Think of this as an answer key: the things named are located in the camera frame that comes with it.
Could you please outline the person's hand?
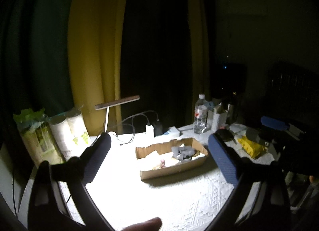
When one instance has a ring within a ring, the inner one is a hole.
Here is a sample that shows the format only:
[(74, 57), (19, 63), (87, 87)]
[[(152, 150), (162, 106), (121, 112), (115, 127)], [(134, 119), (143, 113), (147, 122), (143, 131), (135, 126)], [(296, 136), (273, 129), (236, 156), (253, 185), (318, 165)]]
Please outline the person's hand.
[(125, 227), (123, 231), (159, 231), (161, 226), (162, 220), (159, 217), (155, 217), (148, 221)]

